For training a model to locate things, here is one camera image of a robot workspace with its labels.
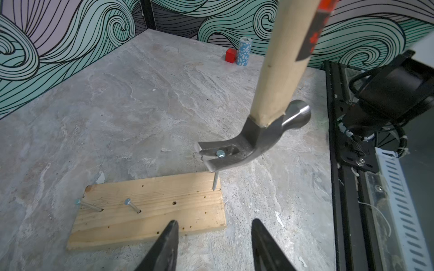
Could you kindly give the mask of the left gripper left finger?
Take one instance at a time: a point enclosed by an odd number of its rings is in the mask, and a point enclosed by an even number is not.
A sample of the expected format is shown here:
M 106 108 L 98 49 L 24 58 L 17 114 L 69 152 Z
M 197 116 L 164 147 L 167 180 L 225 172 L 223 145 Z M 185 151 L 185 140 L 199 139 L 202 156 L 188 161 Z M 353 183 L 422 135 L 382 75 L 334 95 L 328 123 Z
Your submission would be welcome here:
M 135 271 L 175 271 L 179 245 L 179 225 L 171 220 Z

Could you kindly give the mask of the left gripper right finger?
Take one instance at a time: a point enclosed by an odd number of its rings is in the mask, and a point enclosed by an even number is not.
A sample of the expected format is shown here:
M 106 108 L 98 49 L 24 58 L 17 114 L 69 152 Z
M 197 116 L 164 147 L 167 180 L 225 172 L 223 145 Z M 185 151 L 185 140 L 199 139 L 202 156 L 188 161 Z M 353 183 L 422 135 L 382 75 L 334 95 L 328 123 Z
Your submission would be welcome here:
M 252 248 L 256 271 L 296 271 L 260 219 L 252 221 Z

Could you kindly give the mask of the wooden board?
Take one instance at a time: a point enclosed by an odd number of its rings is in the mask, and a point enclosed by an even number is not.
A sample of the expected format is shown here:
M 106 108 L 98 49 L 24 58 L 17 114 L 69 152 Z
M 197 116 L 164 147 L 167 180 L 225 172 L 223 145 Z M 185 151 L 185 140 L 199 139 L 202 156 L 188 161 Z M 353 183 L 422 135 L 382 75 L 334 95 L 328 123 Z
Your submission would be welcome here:
M 80 207 L 68 239 L 68 250 L 96 250 L 153 241 L 171 220 L 181 236 L 227 226 L 220 185 L 214 174 L 197 172 L 133 181 L 89 185 L 82 200 L 104 209 Z M 141 213 L 124 204 L 130 198 Z

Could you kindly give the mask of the wooden handle claw hammer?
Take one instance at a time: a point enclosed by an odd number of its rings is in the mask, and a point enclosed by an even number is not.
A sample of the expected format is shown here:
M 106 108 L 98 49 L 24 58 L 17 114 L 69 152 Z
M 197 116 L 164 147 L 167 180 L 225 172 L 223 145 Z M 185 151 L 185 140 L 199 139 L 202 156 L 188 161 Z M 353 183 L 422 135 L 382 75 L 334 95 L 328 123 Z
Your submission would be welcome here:
M 199 142 L 196 151 L 214 172 L 216 152 L 223 150 L 218 172 L 248 163 L 271 149 L 289 129 L 300 129 L 310 107 L 292 100 L 337 1 L 280 1 L 269 48 L 264 59 L 250 114 L 236 137 Z

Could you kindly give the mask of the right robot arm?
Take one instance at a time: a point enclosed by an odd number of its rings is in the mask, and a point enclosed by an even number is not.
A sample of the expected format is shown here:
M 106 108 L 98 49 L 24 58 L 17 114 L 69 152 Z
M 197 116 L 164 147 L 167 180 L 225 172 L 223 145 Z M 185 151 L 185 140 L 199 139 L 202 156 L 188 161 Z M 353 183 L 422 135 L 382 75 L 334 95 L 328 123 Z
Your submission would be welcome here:
M 396 132 L 396 156 L 403 157 L 408 152 L 403 127 L 434 106 L 434 34 L 389 64 L 351 78 L 348 88 L 357 102 L 339 120 L 341 132 L 356 142 Z

